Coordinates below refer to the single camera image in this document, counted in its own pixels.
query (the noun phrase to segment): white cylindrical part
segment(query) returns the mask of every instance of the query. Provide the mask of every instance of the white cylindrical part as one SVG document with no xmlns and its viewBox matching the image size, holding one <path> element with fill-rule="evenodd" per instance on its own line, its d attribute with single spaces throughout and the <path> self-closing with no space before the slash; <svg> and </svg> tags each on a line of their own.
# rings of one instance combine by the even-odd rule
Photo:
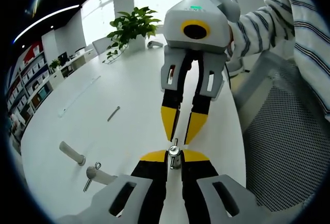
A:
<svg viewBox="0 0 330 224">
<path fill-rule="evenodd" d="M 71 159 L 76 161 L 78 165 L 83 166 L 85 164 L 86 158 L 85 156 L 77 153 L 73 148 L 71 148 L 68 144 L 66 144 L 64 141 L 60 143 L 60 150 L 65 153 L 67 156 L 69 156 Z"/>
<path fill-rule="evenodd" d="M 117 178 L 117 176 L 111 176 L 93 166 L 87 168 L 86 175 L 89 179 L 105 185 L 112 183 Z"/>
</svg>

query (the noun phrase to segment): computer monitor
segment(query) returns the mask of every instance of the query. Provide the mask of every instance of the computer monitor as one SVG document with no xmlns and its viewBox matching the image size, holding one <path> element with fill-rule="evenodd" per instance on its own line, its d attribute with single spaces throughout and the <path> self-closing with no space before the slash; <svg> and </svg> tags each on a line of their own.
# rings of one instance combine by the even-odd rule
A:
<svg viewBox="0 0 330 224">
<path fill-rule="evenodd" d="M 68 59 L 68 54 L 66 52 L 64 52 L 63 54 L 58 56 L 61 66 L 64 66 L 64 64 L 69 60 Z"/>
</svg>

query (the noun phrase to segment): ceiling light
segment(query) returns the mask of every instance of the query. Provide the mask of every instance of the ceiling light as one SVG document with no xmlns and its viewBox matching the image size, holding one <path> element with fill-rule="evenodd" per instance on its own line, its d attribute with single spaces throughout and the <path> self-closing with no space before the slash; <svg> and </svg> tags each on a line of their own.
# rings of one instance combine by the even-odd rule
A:
<svg viewBox="0 0 330 224">
<path fill-rule="evenodd" d="M 25 30 L 23 30 L 23 31 L 22 31 L 22 32 L 21 32 L 21 33 L 15 38 L 15 40 L 14 40 L 13 43 L 15 43 L 15 42 L 18 40 L 18 38 L 20 38 L 22 35 L 24 35 L 24 33 L 26 33 L 29 29 L 31 29 L 32 27 L 36 26 L 37 24 L 39 24 L 40 22 L 44 21 L 45 19 L 48 19 L 48 18 L 51 17 L 51 16 L 54 16 L 54 15 L 59 14 L 59 13 L 61 13 L 61 12 L 64 12 L 64 11 L 67 11 L 67 10 L 70 10 L 70 9 L 74 9 L 74 8 L 77 8 L 77 7 L 79 7 L 79 5 L 66 7 L 66 8 L 64 8 L 64 9 L 62 9 L 62 10 L 58 10 L 58 11 L 55 11 L 55 12 L 53 12 L 53 13 L 51 13 L 51 14 L 48 14 L 47 16 L 44 16 L 43 18 L 41 18 L 41 19 L 39 19 L 38 21 L 36 21 L 36 22 L 34 22 L 33 24 L 31 24 L 31 25 L 30 25 L 29 27 L 27 27 Z"/>
</svg>

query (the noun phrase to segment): person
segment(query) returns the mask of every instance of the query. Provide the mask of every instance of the person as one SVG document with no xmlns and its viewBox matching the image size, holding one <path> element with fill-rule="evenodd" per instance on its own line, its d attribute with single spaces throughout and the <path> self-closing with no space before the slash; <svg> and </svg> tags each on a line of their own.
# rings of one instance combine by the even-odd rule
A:
<svg viewBox="0 0 330 224">
<path fill-rule="evenodd" d="M 312 0 L 265 0 L 265 6 L 229 22 L 228 54 L 240 58 L 295 39 L 294 60 L 330 122 L 330 33 Z"/>
</svg>

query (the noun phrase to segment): mesh chair back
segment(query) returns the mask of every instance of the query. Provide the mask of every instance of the mesh chair back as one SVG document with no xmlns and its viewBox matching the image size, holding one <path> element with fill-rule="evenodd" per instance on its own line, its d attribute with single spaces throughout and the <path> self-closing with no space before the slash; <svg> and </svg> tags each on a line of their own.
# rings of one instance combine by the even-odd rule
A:
<svg viewBox="0 0 330 224">
<path fill-rule="evenodd" d="M 263 52 L 234 99 L 246 188 L 271 211 L 307 200 L 330 162 L 330 123 L 297 66 Z"/>
</svg>

